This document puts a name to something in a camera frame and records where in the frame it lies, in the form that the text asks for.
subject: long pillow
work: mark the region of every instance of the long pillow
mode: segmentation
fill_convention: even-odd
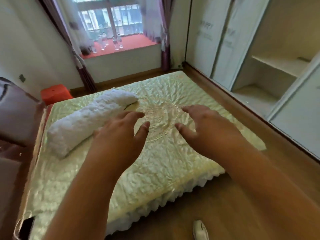
[[[55,121],[48,129],[48,145],[58,157],[65,157],[105,121],[138,100],[132,92],[111,89],[82,109]]]

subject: shoe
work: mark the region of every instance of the shoe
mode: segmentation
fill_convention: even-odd
[[[193,237],[195,240],[209,240],[206,227],[200,220],[193,222]]]

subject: red stool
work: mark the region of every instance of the red stool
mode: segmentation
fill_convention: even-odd
[[[40,93],[41,98],[46,105],[54,104],[68,99],[73,99],[68,89],[62,84],[42,89]]]

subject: embroidered circular pattern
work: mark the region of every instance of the embroidered circular pattern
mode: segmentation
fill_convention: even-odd
[[[139,99],[137,111],[145,113],[141,119],[141,124],[150,121],[147,141],[155,141],[167,134],[174,128],[175,118],[179,117],[183,111],[175,104],[166,100],[158,100],[153,104],[147,98]]]

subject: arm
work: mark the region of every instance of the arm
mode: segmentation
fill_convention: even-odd
[[[94,141],[61,202],[44,240],[104,239],[110,198],[121,174],[138,158],[150,123],[134,135],[144,113],[123,112],[96,132]]]
[[[175,126],[198,153],[220,164],[252,199],[273,229],[298,239],[318,239],[320,209],[269,159],[255,149],[239,130],[206,106],[182,108],[196,125]]]

